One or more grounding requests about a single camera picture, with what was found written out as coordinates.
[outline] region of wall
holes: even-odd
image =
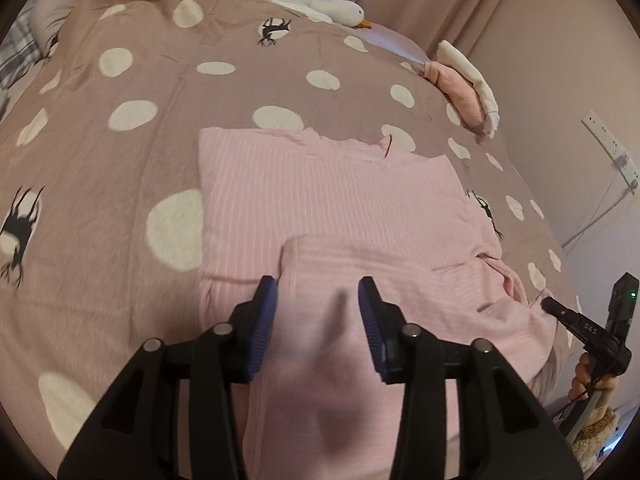
[[[612,161],[580,120],[593,109],[640,166],[640,39],[615,0],[502,0],[470,60],[492,86],[512,162],[564,243],[625,189]],[[603,324],[610,290],[625,272],[640,277],[640,192],[584,235],[562,272],[573,273],[584,313]],[[635,360],[613,405],[638,396]],[[580,351],[564,368],[570,387]]]

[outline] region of plaid fabric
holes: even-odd
[[[20,12],[0,45],[0,91],[18,81],[42,58],[29,28],[32,7],[26,7]]]

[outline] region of brown blanket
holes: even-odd
[[[261,0],[82,0],[0,126],[0,400],[50,471],[145,339],[200,331],[198,131],[273,121],[446,154],[529,299],[546,285],[575,307],[500,133],[460,127],[401,57]]]

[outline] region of electrical outlet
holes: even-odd
[[[638,182],[640,182],[640,176],[638,175],[638,168],[636,168],[636,165],[631,160],[631,156],[627,153],[626,148],[613,136],[611,131],[593,110],[589,110],[589,113],[582,118],[582,123],[589,129],[593,136],[598,139],[598,142],[604,150],[609,153],[611,160],[617,162],[623,155],[627,156],[626,164],[620,166],[620,173],[631,188],[631,192],[635,193]],[[634,187],[633,184],[634,180],[636,181],[636,187]]]

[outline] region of bed sheet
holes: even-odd
[[[0,126],[0,399],[50,471],[145,339],[200,332],[203,127],[392,135],[446,154],[529,299],[546,286],[575,308],[500,132],[463,128],[419,70],[262,0],[82,0]],[[558,328],[531,385],[539,398],[569,350]]]

